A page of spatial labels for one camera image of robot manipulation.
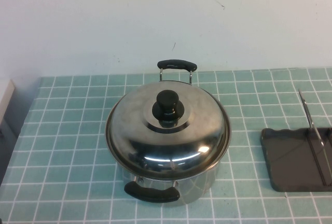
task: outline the lid knob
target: lid knob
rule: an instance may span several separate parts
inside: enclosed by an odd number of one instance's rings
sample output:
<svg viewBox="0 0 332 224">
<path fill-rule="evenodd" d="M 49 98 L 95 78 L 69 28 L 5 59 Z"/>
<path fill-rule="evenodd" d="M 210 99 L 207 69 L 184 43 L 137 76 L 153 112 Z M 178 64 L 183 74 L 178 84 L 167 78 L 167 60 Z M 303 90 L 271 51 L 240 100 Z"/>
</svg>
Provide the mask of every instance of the lid knob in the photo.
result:
<svg viewBox="0 0 332 224">
<path fill-rule="evenodd" d="M 157 95 L 152 114 L 159 121 L 174 121 L 182 117 L 184 107 L 178 95 L 172 90 L 163 90 Z"/>
</svg>

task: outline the white grout line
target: white grout line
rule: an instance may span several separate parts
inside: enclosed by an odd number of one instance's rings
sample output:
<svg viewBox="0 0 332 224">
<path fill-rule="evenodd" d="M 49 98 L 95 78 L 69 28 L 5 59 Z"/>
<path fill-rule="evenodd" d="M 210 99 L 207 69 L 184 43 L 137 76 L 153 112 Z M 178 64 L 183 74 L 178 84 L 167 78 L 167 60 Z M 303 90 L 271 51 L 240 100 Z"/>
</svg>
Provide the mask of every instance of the white grout line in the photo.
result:
<svg viewBox="0 0 332 224">
<path fill-rule="evenodd" d="M 69 87 L 69 91 L 73 85 L 73 80 L 74 80 L 74 76 L 72 77 L 72 81 L 71 81 L 71 85 Z M 66 109 L 66 105 L 67 105 L 67 102 L 68 102 L 68 98 L 69 98 L 69 92 L 68 92 L 68 95 L 67 95 L 67 98 L 66 98 L 66 103 L 64 105 L 64 109 L 63 109 L 63 112 L 62 112 L 62 116 L 61 116 L 61 121 L 63 120 L 63 116 L 64 116 L 64 112 L 65 112 L 65 109 Z M 37 206 L 36 206 L 36 210 L 35 210 L 35 214 L 34 214 L 34 217 L 33 217 L 33 221 L 36 220 L 36 216 L 37 216 L 37 211 L 38 211 L 38 207 L 39 207 L 39 203 L 40 203 L 40 198 L 42 197 L 42 192 L 43 192 L 43 189 L 44 189 L 44 185 L 45 185 L 45 181 L 46 181 L 46 177 L 47 177 L 47 173 L 48 173 L 48 170 L 50 168 L 50 165 L 51 165 L 51 160 L 52 160 L 52 156 L 53 156 L 53 152 L 54 152 L 54 148 L 56 146 L 56 142 L 57 142 L 57 139 L 58 139 L 58 135 L 59 135 L 59 132 L 60 132 L 60 126 L 61 124 L 59 125 L 58 127 L 58 130 L 57 130 L 57 134 L 56 134 L 56 138 L 54 140 L 54 144 L 53 144 L 53 148 L 52 148 L 52 152 L 51 152 L 51 155 L 50 155 L 50 158 L 48 160 L 48 164 L 47 164 L 47 168 L 46 168 L 46 172 L 45 172 L 45 177 L 44 177 L 44 180 L 43 180 L 43 184 L 41 185 L 41 190 L 40 190 L 40 193 L 39 193 L 39 197 L 38 197 L 38 201 L 37 201 Z"/>
<path fill-rule="evenodd" d="M 58 221 L 60 221 L 60 218 L 61 218 L 61 215 L 62 215 L 63 202 L 64 202 L 64 198 L 65 198 L 66 193 L 67 193 L 69 177 L 70 177 L 71 171 L 72 171 L 72 165 L 73 165 L 73 162 L 74 162 L 75 150 L 76 150 L 77 143 L 78 143 L 79 132 L 81 130 L 81 125 L 82 125 L 82 120 L 83 120 L 83 116 L 84 116 L 85 106 L 87 104 L 87 99 L 88 99 L 88 93 L 89 93 L 90 84 L 91 84 L 91 76 L 90 76 L 90 79 L 89 79 L 89 86 L 88 86 L 88 91 L 87 91 L 87 97 L 86 97 L 85 102 L 84 102 L 84 107 L 83 107 L 83 112 L 82 112 L 82 117 L 81 117 L 81 123 L 79 124 L 78 133 L 77 133 L 77 137 L 76 137 L 76 141 L 75 141 L 75 147 L 74 147 L 74 152 L 73 152 L 73 156 L 72 156 L 72 160 L 71 160 L 71 166 L 70 166 L 69 171 L 68 171 L 66 186 L 65 186 L 65 189 L 64 189 L 63 197 L 62 197 L 62 202 L 61 202 L 61 207 L 60 207 L 60 213 L 59 213 Z"/>
<path fill-rule="evenodd" d="M 52 90 L 53 90 L 53 87 L 54 87 L 55 82 L 56 82 L 56 77 L 55 77 L 54 80 L 53 80 L 53 84 L 52 84 L 51 92 L 52 92 Z M 15 206 L 15 201 L 16 201 L 16 198 L 17 198 L 17 196 L 18 196 L 18 194 L 19 194 L 19 191 L 20 191 L 20 188 L 21 188 L 21 184 L 22 184 L 22 182 L 23 182 L 23 178 L 24 178 L 24 175 L 25 175 L 25 172 L 26 172 L 27 164 L 28 164 L 28 162 L 29 162 L 29 159 L 30 159 L 30 156 L 31 156 L 31 153 L 32 153 L 32 149 L 33 149 L 33 147 L 34 147 L 34 145 L 35 145 L 36 138 L 37 138 L 37 134 L 38 134 L 38 131 L 39 131 L 40 125 L 42 124 L 41 122 L 42 122 L 42 119 L 43 119 L 43 117 L 44 117 L 45 110 L 46 110 L 46 107 L 47 107 L 47 104 L 48 104 L 49 99 L 50 99 L 50 98 L 47 99 L 47 102 L 46 102 L 46 105 L 45 105 L 45 109 L 44 109 L 44 111 L 43 111 L 43 114 L 42 114 L 41 119 L 40 119 L 40 123 L 39 123 L 39 125 L 38 125 L 37 130 L 36 130 L 36 136 L 34 137 L 34 140 L 33 140 L 32 146 L 31 146 L 31 150 L 30 150 L 30 152 L 29 152 L 29 156 L 28 156 L 28 158 L 27 158 L 27 160 L 26 160 L 26 164 L 25 164 L 25 167 L 24 167 L 24 170 L 23 170 L 23 173 L 22 173 L 22 177 L 21 177 L 21 180 L 20 180 L 20 184 L 19 184 L 19 187 L 18 187 L 18 189 L 17 189 L 16 195 L 15 195 L 15 198 L 14 198 L 14 203 L 13 203 L 13 205 L 12 205 L 12 207 L 11 207 L 11 210 L 10 210 L 10 213 L 9 213 L 9 216 L 8 216 L 8 221 L 10 221 L 10 219 L 11 219 L 11 215 L 12 215 L 12 212 L 13 212 L 13 209 L 14 209 L 14 206 Z"/>
</svg>

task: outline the steel pot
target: steel pot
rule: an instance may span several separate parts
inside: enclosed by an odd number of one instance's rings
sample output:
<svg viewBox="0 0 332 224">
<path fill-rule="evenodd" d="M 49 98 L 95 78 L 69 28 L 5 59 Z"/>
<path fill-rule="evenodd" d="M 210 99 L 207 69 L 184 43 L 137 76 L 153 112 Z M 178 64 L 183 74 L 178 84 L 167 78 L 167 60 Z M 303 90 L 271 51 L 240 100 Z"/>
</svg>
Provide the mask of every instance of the steel pot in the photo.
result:
<svg viewBox="0 0 332 224">
<path fill-rule="evenodd" d="M 157 65 L 160 81 L 126 94 L 110 112 L 106 142 L 122 168 L 127 194 L 187 204 L 215 181 L 230 142 L 230 121 L 218 100 L 191 85 L 195 64 L 167 60 Z M 167 68 L 190 72 L 189 83 L 162 80 Z"/>
</svg>

